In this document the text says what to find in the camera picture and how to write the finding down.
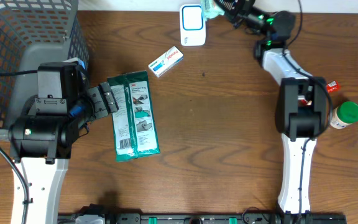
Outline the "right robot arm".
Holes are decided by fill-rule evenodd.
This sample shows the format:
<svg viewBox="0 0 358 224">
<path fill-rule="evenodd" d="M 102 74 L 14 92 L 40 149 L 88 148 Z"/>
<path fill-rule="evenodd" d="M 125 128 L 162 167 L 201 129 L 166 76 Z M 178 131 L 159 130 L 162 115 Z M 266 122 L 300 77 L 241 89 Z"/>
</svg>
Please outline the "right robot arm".
<svg viewBox="0 0 358 224">
<path fill-rule="evenodd" d="M 289 46 L 296 17 L 288 11 L 264 12 L 247 0 L 216 0 L 234 27 L 245 24 L 262 35 L 254 58 L 279 85 L 275 127 L 281 134 L 284 160 L 278 214 L 263 215 L 267 223 L 312 223 L 309 186 L 317 138 L 328 128 L 333 103 L 326 80 L 304 71 L 291 57 Z"/>
</svg>

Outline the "grey plastic mesh basket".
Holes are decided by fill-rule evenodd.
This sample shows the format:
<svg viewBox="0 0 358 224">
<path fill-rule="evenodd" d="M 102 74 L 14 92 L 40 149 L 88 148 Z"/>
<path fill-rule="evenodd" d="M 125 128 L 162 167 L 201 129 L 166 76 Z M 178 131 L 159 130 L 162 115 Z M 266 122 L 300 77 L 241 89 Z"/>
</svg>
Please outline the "grey plastic mesh basket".
<svg viewBox="0 0 358 224">
<path fill-rule="evenodd" d="M 89 52 L 77 0 L 0 0 L 0 140 L 34 102 L 39 65 Z"/>
</svg>

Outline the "green lid jar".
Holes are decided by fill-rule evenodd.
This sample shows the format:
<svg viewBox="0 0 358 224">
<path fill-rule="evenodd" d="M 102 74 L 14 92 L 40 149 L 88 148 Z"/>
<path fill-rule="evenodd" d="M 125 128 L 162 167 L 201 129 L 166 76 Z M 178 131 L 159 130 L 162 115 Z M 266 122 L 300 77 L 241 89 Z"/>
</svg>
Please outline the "green lid jar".
<svg viewBox="0 0 358 224">
<path fill-rule="evenodd" d="M 347 101 L 334 109 L 330 125 L 336 129 L 343 129 L 357 121 L 358 104 L 353 101 Z"/>
</svg>

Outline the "white green box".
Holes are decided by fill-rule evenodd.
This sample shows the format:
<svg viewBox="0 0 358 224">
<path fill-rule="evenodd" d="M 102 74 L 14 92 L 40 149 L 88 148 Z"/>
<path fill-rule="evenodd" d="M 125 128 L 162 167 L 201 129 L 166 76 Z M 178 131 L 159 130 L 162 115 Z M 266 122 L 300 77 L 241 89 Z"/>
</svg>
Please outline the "white green box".
<svg viewBox="0 0 358 224">
<path fill-rule="evenodd" d="M 183 58 L 184 54 L 176 46 L 173 46 L 150 63 L 148 68 L 156 77 L 160 77 L 177 63 L 181 62 Z"/>
</svg>

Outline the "large green box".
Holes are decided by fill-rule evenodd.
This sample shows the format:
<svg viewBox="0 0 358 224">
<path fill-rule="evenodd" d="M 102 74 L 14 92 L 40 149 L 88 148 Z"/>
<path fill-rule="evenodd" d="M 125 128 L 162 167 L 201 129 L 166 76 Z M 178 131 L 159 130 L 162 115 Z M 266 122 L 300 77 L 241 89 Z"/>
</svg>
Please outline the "large green box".
<svg viewBox="0 0 358 224">
<path fill-rule="evenodd" d="M 108 78 L 118 111 L 112 114 L 118 162 L 160 154 L 146 71 Z"/>
</svg>

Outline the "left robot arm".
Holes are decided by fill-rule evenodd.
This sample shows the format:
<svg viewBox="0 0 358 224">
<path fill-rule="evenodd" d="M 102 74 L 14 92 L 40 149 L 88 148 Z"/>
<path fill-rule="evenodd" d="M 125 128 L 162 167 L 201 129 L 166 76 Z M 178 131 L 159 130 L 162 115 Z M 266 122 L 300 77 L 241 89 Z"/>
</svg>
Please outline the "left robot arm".
<svg viewBox="0 0 358 224">
<path fill-rule="evenodd" d="M 11 125 L 13 158 L 12 223 L 56 223 L 71 148 L 88 124 L 118 111 L 108 83 L 89 86 L 77 59 L 43 63 L 32 109 Z"/>
</svg>

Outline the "teal snack packet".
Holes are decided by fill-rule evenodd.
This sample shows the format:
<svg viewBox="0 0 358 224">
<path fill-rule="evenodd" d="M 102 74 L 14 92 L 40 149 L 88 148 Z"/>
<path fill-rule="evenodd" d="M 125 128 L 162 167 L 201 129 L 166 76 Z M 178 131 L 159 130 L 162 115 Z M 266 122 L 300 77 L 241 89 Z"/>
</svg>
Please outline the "teal snack packet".
<svg viewBox="0 0 358 224">
<path fill-rule="evenodd" d="M 213 0 L 201 0 L 202 15 L 204 20 L 223 16 L 224 11 Z"/>
</svg>

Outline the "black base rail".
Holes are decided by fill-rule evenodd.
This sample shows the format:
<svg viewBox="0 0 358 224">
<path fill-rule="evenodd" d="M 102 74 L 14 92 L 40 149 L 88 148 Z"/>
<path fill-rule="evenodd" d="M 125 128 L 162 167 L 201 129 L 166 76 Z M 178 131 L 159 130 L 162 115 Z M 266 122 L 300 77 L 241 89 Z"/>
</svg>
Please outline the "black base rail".
<svg viewBox="0 0 358 224">
<path fill-rule="evenodd" d="M 268 213 L 246 212 L 243 215 L 141 215 L 138 213 L 122 213 L 108 215 L 73 214 L 60 215 L 58 223 L 109 223 L 109 224 L 285 224 L 285 223 L 320 223 L 346 224 L 344 215 L 333 214 L 304 214 L 302 218 L 296 215 L 279 215 Z"/>
</svg>

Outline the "red stick sachet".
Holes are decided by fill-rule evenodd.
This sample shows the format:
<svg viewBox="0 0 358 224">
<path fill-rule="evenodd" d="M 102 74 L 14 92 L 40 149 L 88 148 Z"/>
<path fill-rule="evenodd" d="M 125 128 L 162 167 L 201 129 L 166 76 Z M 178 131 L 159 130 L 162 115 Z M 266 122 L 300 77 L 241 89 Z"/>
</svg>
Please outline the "red stick sachet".
<svg viewBox="0 0 358 224">
<path fill-rule="evenodd" d="M 341 86 L 336 80 L 334 80 L 326 85 L 326 90 L 328 93 L 334 93 L 336 91 L 339 91 L 340 89 L 341 89 Z M 312 101 L 311 100 L 300 100 L 300 103 L 302 105 L 309 106 L 312 104 Z"/>
</svg>

